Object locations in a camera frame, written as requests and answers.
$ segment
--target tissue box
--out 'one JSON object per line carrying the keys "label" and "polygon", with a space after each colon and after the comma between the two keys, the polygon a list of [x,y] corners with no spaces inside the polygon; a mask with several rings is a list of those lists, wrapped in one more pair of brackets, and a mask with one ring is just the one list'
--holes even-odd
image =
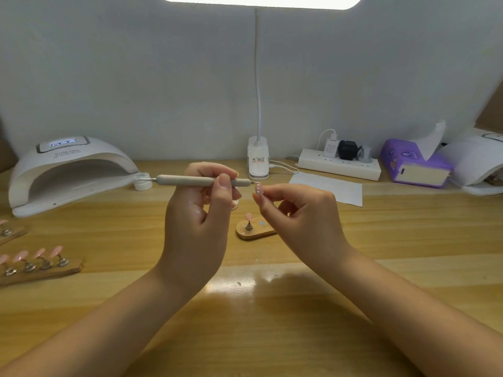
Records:
{"label": "tissue box", "polygon": [[414,142],[388,139],[381,160],[394,182],[442,188],[454,170],[442,155],[433,153],[425,160]]}

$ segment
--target power strip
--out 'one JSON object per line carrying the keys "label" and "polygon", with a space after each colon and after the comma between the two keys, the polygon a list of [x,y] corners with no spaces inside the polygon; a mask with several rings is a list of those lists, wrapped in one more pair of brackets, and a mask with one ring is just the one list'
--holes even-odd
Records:
{"label": "power strip", "polygon": [[323,151],[306,148],[300,154],[298,167],[372,181],[377,181],[381,175],[381,166],[376,159],[372,159],[372,162],[368,164],[358,160],[341,160],[338,157],[332,159],[324,157]]}

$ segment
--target paper sheet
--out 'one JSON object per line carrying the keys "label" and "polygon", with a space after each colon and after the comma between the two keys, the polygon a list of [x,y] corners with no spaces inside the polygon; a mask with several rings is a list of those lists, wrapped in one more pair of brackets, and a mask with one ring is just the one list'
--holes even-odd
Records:
{"label": "paper sheet", "polygon": [[342,181],[335,178],[299,172],[292,176],[290,183],[310,185],[314,188],[328,190],[336,196],[336,200],[339,202],[360,207],[363,206],[362,185],[357,182]]}
{"label": "paper sheet", "polygon": [[435,129],[430,132],[428,136],[420,139],[411,140],[418,145],[419,151],[421,152],[425,160],[429,160],[433,152],[435,152],[442,141],[445,132],[445,120],[437,123]]}

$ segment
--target desk lamp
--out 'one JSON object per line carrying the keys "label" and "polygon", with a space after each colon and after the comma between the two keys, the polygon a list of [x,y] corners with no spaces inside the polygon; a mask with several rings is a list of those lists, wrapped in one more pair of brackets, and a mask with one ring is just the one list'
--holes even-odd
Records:
{"label": "desk lamp", "polygon": [[269,177],[269,148],[262,132],[262,106],[260,99],[259,71],[257,55],[259,47],[259,7],[332,9],[346,10],[355,6],[360,0],[167,0],[169,2],[242,5],[255,7],[255,90],[258,108],[258,127],[256,136],[248,139],[248,173],[251,180],[267,180]]}

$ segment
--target gray plug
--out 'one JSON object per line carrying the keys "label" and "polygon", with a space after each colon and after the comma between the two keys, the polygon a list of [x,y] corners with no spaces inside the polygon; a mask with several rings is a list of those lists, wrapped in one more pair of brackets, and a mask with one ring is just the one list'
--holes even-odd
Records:
{"label": "gray plug", "polygon": [[360,148],[360,151],[358,151],[358,161],[361,163],[365,164],[370,164],[373,160],[372,157],[370,157],[370,147],[366,144],[362,145]]}

